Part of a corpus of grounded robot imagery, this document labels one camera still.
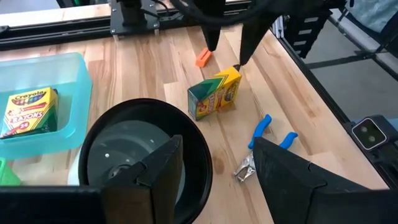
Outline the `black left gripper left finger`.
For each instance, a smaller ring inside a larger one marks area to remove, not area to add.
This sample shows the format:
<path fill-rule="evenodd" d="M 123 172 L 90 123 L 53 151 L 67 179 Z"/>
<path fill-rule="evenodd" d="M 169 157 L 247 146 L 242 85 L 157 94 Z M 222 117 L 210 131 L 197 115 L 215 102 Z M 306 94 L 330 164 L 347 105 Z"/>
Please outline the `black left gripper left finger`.
<path fill-rule="evenodd" d="M 101 189 L 106 224 L 173 224 L 183 164 L 183 137 L 107 181 Z"/>

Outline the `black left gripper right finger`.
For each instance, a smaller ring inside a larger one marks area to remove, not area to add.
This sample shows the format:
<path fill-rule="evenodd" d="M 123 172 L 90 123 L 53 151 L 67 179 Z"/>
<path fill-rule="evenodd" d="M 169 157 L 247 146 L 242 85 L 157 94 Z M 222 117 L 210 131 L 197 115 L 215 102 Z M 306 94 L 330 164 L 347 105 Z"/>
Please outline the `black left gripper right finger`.
<path fill-rule="evenodd" d="M 259 183 L 275 224 L 389 224 L 389 191 L 371 190 L 282 149 L 254 140 Z"/>

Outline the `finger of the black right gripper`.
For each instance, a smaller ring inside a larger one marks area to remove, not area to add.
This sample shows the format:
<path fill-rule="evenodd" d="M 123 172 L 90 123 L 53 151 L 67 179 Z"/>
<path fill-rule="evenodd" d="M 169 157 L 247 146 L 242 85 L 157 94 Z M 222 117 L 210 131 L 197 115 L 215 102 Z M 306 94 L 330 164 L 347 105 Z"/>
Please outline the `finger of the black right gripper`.
<path fill-rule="evenodd" d="M 224 16 L 224 5 L 226 0 L 201 0 L 201 11 L 206 16 L 222 18 Z M 207 48 L 210 52 L 216 50 L 220 27 L 212 28 L 210 26 L 201 26 Z"/>
<path fill-rule="evenodd" d="M 276 15 L 268 15 L 255 17 L 243 23 L 239 53 L 240 65 L 247 64 L 260 41 L 277 18 Z"/>

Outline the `salmon pink eraser block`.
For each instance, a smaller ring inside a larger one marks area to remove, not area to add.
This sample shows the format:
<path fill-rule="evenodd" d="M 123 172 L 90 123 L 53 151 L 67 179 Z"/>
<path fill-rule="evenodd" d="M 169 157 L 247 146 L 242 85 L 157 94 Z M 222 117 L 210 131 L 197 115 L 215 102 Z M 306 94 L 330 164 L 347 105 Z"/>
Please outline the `salmon pink eraser block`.
<path fill-rule="evenodd" d="M 195 60 L 195 65 L 197 67 L 203 68 L 206 66 L 211 57 L 212 57 L 212 52 L 209 51 L 207 47 L 205 47 L 197 56 Z"/>

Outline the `yellow green Crayola crayon box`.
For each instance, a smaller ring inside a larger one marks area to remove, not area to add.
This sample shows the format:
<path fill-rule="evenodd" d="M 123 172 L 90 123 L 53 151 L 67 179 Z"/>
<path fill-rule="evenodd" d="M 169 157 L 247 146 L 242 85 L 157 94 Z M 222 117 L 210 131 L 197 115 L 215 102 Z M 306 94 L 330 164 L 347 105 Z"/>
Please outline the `yellow green Crayola crayon box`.
<path fill-rule="evenodd" d="M 58 128 L 58 91 L 51 87 L 11 95 L 0 139 L 54 132 Z"/>
<path fill-rule="evenodd" d="M 201 120 L 235 100 L 242 77 L 240 68 L 233 65 L 187 90 L 188 112 L 194 120 Z"/>

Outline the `blue-handled pliers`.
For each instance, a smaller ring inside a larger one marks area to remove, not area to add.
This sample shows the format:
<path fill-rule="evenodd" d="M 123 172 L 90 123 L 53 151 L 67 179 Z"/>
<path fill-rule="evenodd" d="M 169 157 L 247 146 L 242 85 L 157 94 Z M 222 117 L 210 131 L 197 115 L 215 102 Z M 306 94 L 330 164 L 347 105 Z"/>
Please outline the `blue-handled pliers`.
<path fill-rule="evenodd" d="M 240 166 L 234 171 L 233 176 L 238 182 L 244 182 L 249 176 L 256 172 L 256 167 L 254 164 L 254 158 L 252 149 L 254 148 L 254 139 L 262 137 L 265 129 L 272 122 L 272 118 L 269 114 L 266 114 L 264 119 L 258 122 L 250 143 L 248 144 L 249 154 L 242 160 Z M 298 137 L 298 134 L 295 132 L 289 132 L 284 140 L 279 144 L 279 147 L 283 149 L 288 149 L 294 142 L 294 140 Z"/>

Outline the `white spotlight lamp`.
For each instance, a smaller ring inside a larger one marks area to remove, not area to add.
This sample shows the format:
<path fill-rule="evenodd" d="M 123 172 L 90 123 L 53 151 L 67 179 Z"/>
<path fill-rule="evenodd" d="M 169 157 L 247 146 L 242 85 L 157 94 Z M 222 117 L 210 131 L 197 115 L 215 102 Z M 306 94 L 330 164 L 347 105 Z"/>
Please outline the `white spotlight lamp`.
<path fill-rule="evenodd" d="M 209 147 L 180 109 L 153 98 L 123 101 L 89 130 L 69 170 L 69 185 L 99 185 L 143 160 L 172 136 L 181 135 L 183 166 L 174 224 L 192 224 L 210 196 L 213 168 Z"/>

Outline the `blue grey fabric object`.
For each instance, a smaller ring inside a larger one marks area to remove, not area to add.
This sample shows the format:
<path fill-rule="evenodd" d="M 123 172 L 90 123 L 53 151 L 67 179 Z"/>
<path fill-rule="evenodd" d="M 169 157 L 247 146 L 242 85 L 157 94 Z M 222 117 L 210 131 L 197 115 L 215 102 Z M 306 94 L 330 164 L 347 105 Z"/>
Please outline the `blue grey fabric object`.
<path fill-rule="evenodd" d="M 348 0 L 346 7 L 360 24 L 381 33 L 398 13 L 398 0 Z"/>

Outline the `green slotted plastic basket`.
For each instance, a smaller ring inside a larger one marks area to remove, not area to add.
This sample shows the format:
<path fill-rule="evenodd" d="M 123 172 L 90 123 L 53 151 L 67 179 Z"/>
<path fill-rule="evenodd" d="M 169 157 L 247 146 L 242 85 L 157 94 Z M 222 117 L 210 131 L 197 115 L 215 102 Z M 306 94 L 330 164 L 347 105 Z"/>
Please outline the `green slotted plastic basket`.
<path fill-rule="evenodd" d="M 5 158 L 0 157 L 0 186 L 20 185 L 21 180 L 7 165 Z"/>

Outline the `teal translucent plastic bin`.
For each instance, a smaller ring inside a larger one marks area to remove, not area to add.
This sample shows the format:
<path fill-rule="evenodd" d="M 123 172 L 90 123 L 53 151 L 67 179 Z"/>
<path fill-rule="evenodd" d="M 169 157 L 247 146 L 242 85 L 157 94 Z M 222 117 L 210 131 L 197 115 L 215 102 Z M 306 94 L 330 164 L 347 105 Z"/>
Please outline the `teal translucent plastic bin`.
<path fill-rule="evenodd" d="M 0 130 L 6 126 L 10 96 L 50 87 L 59 99 L 55 131 L 0 139 L 0 157 L 20 159 L 78 147 L 87 130 L 92 85 L 79 53 L 0 62 Z"/>

